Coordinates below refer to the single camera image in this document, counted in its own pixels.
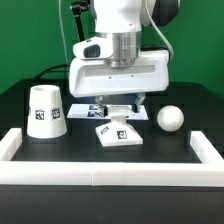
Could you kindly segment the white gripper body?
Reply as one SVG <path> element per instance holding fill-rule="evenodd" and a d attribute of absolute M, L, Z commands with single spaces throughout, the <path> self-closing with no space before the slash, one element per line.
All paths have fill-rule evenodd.
<path fill-rule="evenodd" d="M 76 98 L 163 91 L 169 84 L 168 59 L 166 50 L 143 51 L 132 66 L 112 68 L 106 60 L 75 58 L 69 90 Z"/>

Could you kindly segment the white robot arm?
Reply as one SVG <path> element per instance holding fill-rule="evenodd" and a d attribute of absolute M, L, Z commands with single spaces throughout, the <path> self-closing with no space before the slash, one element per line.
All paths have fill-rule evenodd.
<path fill-rule="evenodd" d="M 178 13 L 180 0 L 90 0 L 96 35 L 73 46 L 69 90 L 76 97 L 135 93 L 138 109 L 145 94 L 168 87 L 167 64 L 174 56 L 167 47 L 143 47 L 144 26 L 167 25 Z"/>

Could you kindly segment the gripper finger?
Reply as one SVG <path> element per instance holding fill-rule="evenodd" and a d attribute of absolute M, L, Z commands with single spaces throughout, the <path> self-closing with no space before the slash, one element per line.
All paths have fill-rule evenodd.
<path fill-rule="evenodd" d="M 133 105 L 133 111 L 134 112 L 139 112 L 140 111 L 140 106 L 145 100 L 145 94 L 144 93 L 138 93 L 137 98 L 135 100 L 135 103 Z"/>
<path fill-rule="evenodd" d="M 108 115 L 108 108 L 103 104 L 103 96 L 96 96 L 95 101 L 100 107 L 100 112 L 102 116 L 106 117 Z"/>

